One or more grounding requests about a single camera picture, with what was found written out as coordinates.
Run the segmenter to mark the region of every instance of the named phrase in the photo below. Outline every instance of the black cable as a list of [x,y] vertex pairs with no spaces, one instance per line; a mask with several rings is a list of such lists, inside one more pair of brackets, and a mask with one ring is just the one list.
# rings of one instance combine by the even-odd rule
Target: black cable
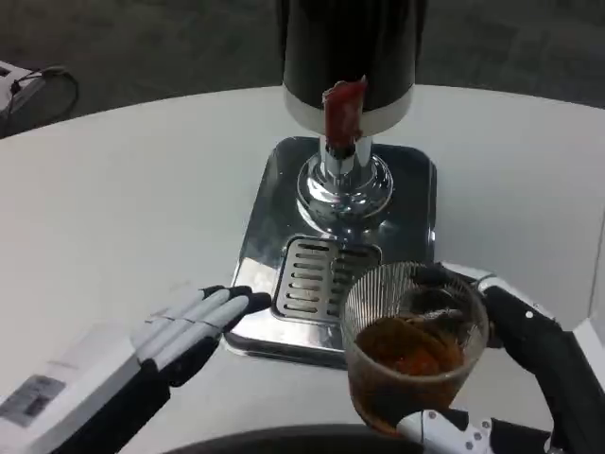
[[23,89],[21,87],[21,83],[26,80],[32,80],[32,79],[51,80],[51,79],[57,79],[57,78],[64,78],[69,83],[71,83],[71,85],[73,86],[74,94],[73,94],[71,100],[63,109],[61,109],[57,113],[49,116],[45,120],[40,121],[40,122],[35,123],[34,125],[30,126],[30,129],[40,128],[42,126],[46,126],[50,123],[53,123],[62,117],[67,117],[74,110],[74,108],[76,107],[76,104],[78,104],[78,101],[79,101],[79,83],[78,83],[78,80],[66,68],[64,68],[63,66],[48,66],[44,69],[31,70],[26,75],[13,81],[10,85],[10,100],[9,100],[9,105],[7,106],[6,119],[4,122],[3,129],[2,129],[2,134],[0,134],[0,138],[7,137],[7,135],[9,135],[9,128],[10,128],[10,123],[11,123],[13,109],[14,109],[14,99],[17,96],[17,94],[19,92],[21,92],[21,90]]

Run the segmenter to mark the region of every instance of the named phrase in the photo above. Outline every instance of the stainless steel base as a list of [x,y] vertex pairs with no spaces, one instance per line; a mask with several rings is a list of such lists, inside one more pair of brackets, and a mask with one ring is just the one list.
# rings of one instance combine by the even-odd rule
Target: stainless steel base
[[330,232],[308,216],[297,195],[299,172],[318,149],[319,139],[291,137],[279,143],[268,159],[233,284],[270,293],[274,305],[245,317],[226,339],[232,349],[251,356],[343,367],[337,323],[292,316],[278,298],[280,278],[289,265],[288,247],[297,238],[315,238],[345,249],[373,246],[380,252],[381,263],[432,261],[437,175],[430,160],[415,148],[372,145],[372,152],[392,175],[389,205],[371,224],[351,224]]

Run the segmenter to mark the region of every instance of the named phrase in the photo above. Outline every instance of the label sticker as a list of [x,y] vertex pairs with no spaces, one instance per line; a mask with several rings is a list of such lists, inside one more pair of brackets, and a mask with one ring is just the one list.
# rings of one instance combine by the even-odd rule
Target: label sticker
[[0,418],[27,428],[64,388],[55,378],[32,375],[0,405]]

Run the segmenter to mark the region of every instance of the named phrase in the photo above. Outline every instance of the clear plastic cup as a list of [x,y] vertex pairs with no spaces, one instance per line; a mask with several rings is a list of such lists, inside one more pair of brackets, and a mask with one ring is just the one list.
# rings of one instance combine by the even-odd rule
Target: clear plastic cup
[[[447,409],[488,340],[489,322],[477,291],[446,271],[437,282],[419,284],[415,276],[426,270],[425,265],[411,262],[370,270],[353,285],[344,305],[341,331],[351,398],[362,419],[382,432],[396,433],[396,422],[416,411]],[[384,318],[392,320],[376,324]],[[390,332],[393,324],[403,319],[406,337],[394,336]],[[439,344],[409,327],[418,321]],[[366,342],[369,333],[373,343]],[[420,363],[423,367],[442,366],[434,374],[398,370],[409,363],[411,355],[416,355],[413,360],[424,358],[425,352],[432,353],[437,347],[440,361]],[[390,361],[391,354],[401,358],[388,366],[385,361]]]

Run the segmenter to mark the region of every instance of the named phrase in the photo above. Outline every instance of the drip tray grate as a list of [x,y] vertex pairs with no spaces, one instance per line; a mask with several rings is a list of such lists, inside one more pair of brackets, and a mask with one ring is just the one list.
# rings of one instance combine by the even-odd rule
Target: drip tray grate
[[373,246],[295,238],[287,248],[275,309],[284,317],[338,323],[353,282],[379,264]]

